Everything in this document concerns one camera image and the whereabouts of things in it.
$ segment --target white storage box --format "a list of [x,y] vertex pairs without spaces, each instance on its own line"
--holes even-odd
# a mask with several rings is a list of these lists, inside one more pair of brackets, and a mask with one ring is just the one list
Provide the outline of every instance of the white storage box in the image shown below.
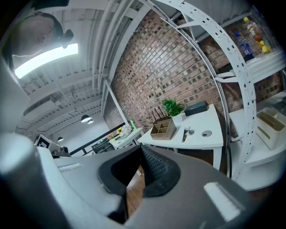
[[286,139],[286,117],[273,108],[257,113],[257,135],[269,149],[279,146]]

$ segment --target white desk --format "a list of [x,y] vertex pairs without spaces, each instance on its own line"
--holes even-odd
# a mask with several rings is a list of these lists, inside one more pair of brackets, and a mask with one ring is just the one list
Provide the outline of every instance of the white desk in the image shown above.
[[[212,149],[214,151],[213,166],[214,168],[219,169],[222,156],[223,135],[214,105],[209,105],[207,111],[199,114],[187,117],[185,114],[182,115],[183,122],[180,123],[179,126],[176,126],[177,130],[171,140],[153,140],[150,135],[150,129],[138,139],[138,142],[174,148],[175,152],[177,152],[177,148]],[[192,136],[188,136],[185,142],[182,142],[185,127],[190,127],[191,130],[195,130],[195,133]],[[206,130],[212,131],[212,135],[203,137],[202,133]]]
[[115,149],[118,148],[123,148],[124,146],[126,146],[128,143],[132,142],[134,140],[136,145],[139,145],[139,143],[137,142],[137,140],[135,140],[135,138],[139,135],[144,135],[144,132],[142,130],[142,128],[138,128],[137,130],[133,130],[130,135],[128,135],[125,139],[119,138],[118,140],[116,140],[114,143],[111,143],[113,145],[113,147]]

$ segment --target yellow ball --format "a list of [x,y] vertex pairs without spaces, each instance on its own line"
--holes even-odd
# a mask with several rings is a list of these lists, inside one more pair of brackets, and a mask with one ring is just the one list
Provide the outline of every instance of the yellow ball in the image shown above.
[[268,48],[266,45],[264,45],[264,46],[262,47],[262,52],[263,52],[263,53],[269,52],[269,48]]

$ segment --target wooden floor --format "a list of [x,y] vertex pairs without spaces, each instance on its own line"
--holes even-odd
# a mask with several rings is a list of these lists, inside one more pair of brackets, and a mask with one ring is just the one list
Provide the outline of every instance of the wooden floor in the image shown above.
[[[210,165],[213,162],[213,153],[208,151],[198,152],[198,150],[180,150],[179,153],[201,159]],[[225,154],[222,155],[221,166],[219,169],[222,173],[227,174],[227,157]],[[145,188],[144,182],[144,171],[142,167],[139,167],[139,171],[142,173],[141,176],[137,174],[134,175],[131,182],[127,186],[127,207],[129,217],[136,211],[138,206],[142,201],[143,190]],[[261,202],[265,200],[269,194],[272,192],[272,187],[251,191],[250,195],[253,197],[253,200],[256,202]]]
[[138,170],[142,175],[138,176],[135,174],[127,186],[127,207],[129,216],[131,216],[140,205],[145,188],[143,168],[140,166]]

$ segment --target white shelf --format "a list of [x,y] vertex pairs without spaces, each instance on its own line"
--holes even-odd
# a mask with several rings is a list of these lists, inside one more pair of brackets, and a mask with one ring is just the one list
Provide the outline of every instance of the white shelf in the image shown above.
[[284,168],[284,157],[281,160],[275,160],[263,165],[244,167],[236,182],[247,191],[265,188],[280,179]]
[[[283,50],[276,50],[269,54],[261,54],[256,58],[246,62],[252,75],[253,83],[261,81],[274,73],[286,68],[286,58]],[[235,76],[233,70],[229,73],[222,73],[219,77]]]
[[[286,92],[280,92],[277,95],[267,99],[266,101],[261,102],[257,105],[257,107],[260,107],[261,109],[263,108],[263,105],[272,105],[276,102],[280,101],[280,98],[286,96]],[[244,134],[244,110],[237,110],[235,112],[231,112],[229,114],[236,131],[238,135],[243,135]],[[231,143],[232,148],[231,152],[236,152],[237,150],[240,151],[241,143],[235,142]],[[270,150],[267,145],[262,141],[262,139],[255,134],[254,139],[253,139],[253,146],[252,146],[252,151],[249,156],[249,159],[246,161],[246,164],[248,166],[256,166],[256,165],[261,165],[273,160],[278,159],[281,154],[284,154],[286,152],[286,141],[282,143],[281,145],[277,146],[275,149]]]

